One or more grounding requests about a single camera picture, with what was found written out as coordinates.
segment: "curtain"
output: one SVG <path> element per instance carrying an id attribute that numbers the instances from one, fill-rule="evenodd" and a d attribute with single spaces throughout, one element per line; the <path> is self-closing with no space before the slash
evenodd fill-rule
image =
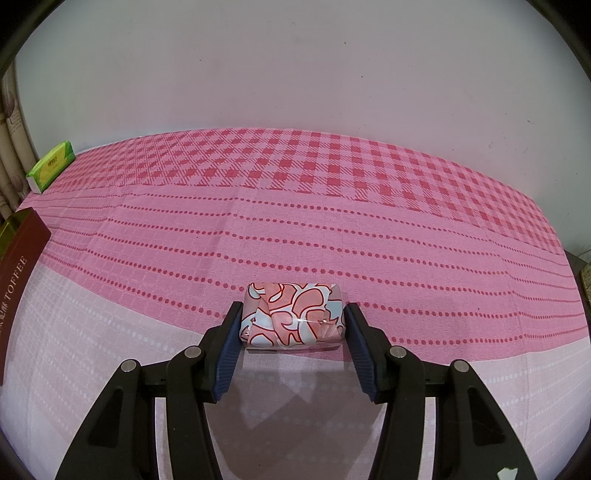
<path id="1" fill-rule="evenodd" d="M 0 89 L 0 215 L 6 219 L 31 191 L 25 177 L 37 158 L 22 121 L 14 63 L 2 78 Z"/>

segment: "plastic wrapping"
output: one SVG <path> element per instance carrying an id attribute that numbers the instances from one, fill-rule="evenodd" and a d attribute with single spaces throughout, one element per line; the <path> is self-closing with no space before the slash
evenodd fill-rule
<path id="1" fill-rule="evenodd" d="M 314 349 L 344 336 L 337 284 L 251 283 L 246 289 L 240 338 L 247 348 Z"/>

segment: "ribbed rubber pad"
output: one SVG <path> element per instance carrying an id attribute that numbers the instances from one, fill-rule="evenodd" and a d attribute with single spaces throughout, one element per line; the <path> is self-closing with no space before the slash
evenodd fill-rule
<path id="1" fill-rule="evenodd" d="M 345 319 L 347 320 L 347 345 L 357 372 L 357 378 L 359 378 L 361 390 L 369 396 L 371 401 L 375 402 L 378 398 L 378 386 L 375 380 L 374 361 L 369 354 L 368 346 L 363 335 L 361 335 L 357 321 L 349 309 L 345 309 Z"/>
<path id="2" fill-rule="evenodd" d="M 222 395 L 230 388 L 234 369 L 238 362 L 238 356 L 242 349 L 242 342 L 240 341 L 239 331 L 240 322 L 242 320 L 242 309 L 239 309 L 238 314 L 234 318 L 232 327 L 228 332 L 226 341 L 223 344 L 222 351 L 217 358 L 216 363 L 216 379 L 212 388 L 212 395 L 216 401 L 222 398 Z"/>

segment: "silver screw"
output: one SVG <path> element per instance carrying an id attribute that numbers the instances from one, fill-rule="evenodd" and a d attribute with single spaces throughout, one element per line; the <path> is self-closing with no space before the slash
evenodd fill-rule
<path id="1" fill-rule="evenodd" d="M 135 367 L 137 367 L 137 362 L 135 360 L 126 360 L 121 364 L 121 370 L 125 373 L 131 372 Z"/>
<path id="2" fill-rule="evenodd" d="M 197 345 L 189 346 L 185 349 L 185 356 L 187 358 L 195 358 L 201 355 L 201 348 Z"/>
<path id="3" fill-rule="evenodd" d="M 470 365 L 468 365 L 468 363 L 464 360 L 458 360 L 453 364 L 453 368 L 459 372 L 466 373 L 468 370 L 470 370 Z"/>
<path id="4" fill-rule="evenodd" d="M 395 345 L 390 348 L 390 355 L 395 358 L 404 358 L 407 354 L 407 350 L 403 346 Z"/>

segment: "wall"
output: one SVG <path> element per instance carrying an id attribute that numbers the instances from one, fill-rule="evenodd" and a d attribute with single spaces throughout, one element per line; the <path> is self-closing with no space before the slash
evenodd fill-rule
<path id="1" fill-rule="evenodd" d="M 591 248 L 591 85 L 525 0 L 66 0 L 17 70 L 39 153 L 205 127 L 357 135 L 512 185 Z"/>

